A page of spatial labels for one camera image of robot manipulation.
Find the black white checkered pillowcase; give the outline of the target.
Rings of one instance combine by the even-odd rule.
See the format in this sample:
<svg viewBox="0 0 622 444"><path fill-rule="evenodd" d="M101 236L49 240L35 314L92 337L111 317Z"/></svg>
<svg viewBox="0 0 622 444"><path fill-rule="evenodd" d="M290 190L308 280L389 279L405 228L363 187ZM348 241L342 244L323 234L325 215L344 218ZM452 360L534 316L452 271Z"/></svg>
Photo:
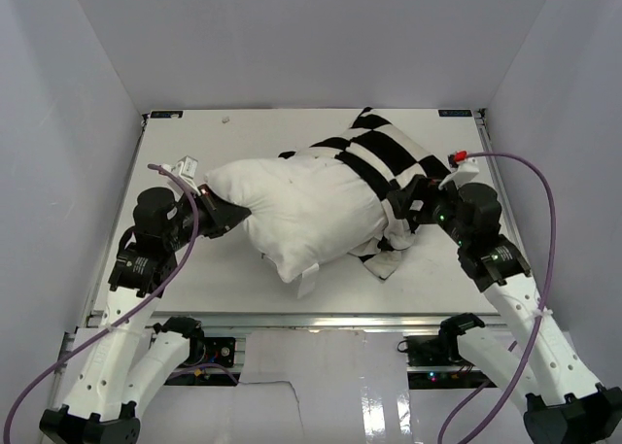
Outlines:
<svg viewBox="0 0 622 444"><path fill-rule="evenodd" d="M449 169L388 119L371 107L364 108L341 136L330 137L300 151L279 154L330 157L347 165L377 195L388 225L351 251L380 280L388 279L401 263L402 253L414 243L419 224L417 210L396 215L397 204L389 199L393 191L404 191L417 175L444 179Z"/></svg>

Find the white pillow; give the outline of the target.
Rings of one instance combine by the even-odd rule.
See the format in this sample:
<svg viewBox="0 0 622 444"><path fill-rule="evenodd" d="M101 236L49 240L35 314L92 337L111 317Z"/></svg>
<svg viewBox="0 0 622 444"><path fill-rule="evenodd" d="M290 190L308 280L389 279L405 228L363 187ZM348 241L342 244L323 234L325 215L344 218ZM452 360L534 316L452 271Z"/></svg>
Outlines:
<svg viewBox="0 0 622 444"><path fill-rule="evenodd" d="M388 224L371 187L330 157L242 159L206 173L223 200L245 207L253 247L298 297L311 292L322 264L382 235Z"/></svg>

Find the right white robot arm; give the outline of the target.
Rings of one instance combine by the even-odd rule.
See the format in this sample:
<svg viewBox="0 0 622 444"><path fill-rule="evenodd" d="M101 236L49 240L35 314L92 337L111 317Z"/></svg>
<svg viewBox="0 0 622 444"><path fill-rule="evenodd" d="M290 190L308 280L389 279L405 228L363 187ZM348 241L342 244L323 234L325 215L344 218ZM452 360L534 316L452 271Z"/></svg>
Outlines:
<svg viewBox="0 0 622 444"><path fill-rule="evenodd" d="M535 443L596 443L621 422L621 390L607 388L579 358L542 306L531 268L501 234L501 204L488 185L456 187L422 175L387 195L400 218L438 225L458 246L466 275L496 308L516 341L508 351L484 322L462 314L442 323L438 351L475 365L522 414Z"/></svg>

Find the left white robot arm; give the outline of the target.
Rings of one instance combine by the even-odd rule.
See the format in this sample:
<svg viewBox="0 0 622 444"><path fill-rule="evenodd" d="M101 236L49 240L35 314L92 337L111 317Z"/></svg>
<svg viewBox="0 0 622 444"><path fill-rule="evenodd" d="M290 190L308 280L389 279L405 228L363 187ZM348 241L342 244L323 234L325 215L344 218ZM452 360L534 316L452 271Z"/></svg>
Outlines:
<svg viewBox="0 0 622 444"><path fill-rule="evenodd" d="M123 234L109 278L99 332L79 377L56 409L44 412L40 430L54 443L135 443L142 417L180 366L205 354L199 321L173 317L155 325L155 342L135 357L164 288L179 273L180 250L199 237L218 238L250 216L205 185L175 196L169 188L142 191L133 225Z"/></svg>

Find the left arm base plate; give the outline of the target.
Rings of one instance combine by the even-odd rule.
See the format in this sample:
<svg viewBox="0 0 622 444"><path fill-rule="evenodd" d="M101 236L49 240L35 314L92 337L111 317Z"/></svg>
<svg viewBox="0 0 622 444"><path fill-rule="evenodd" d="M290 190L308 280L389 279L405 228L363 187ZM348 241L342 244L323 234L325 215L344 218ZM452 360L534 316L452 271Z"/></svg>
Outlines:
<svg viewBox="0 0 622 444"><path fill-rule="evenodd" d="M236 339L234 337L206 337L202 356L196 355L190 362L183 363L179 370L189 372L172 374L166 386L226 386L237 385L240 374L233 368L236 363Z"/></svg>

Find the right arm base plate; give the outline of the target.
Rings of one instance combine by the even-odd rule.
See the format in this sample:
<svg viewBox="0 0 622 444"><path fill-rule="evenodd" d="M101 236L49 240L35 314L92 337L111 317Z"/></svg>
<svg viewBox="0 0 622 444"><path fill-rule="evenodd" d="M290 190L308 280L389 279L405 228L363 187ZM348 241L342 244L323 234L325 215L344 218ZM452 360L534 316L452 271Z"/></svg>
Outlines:
<svg viewBox="0 0 622 444"><path fill-rule="evenodd" d="M496 386L467 361L450 360L436 336L404 337L397 343L397 351L406 356L411 391L474 390L480 386Z"/></svg>

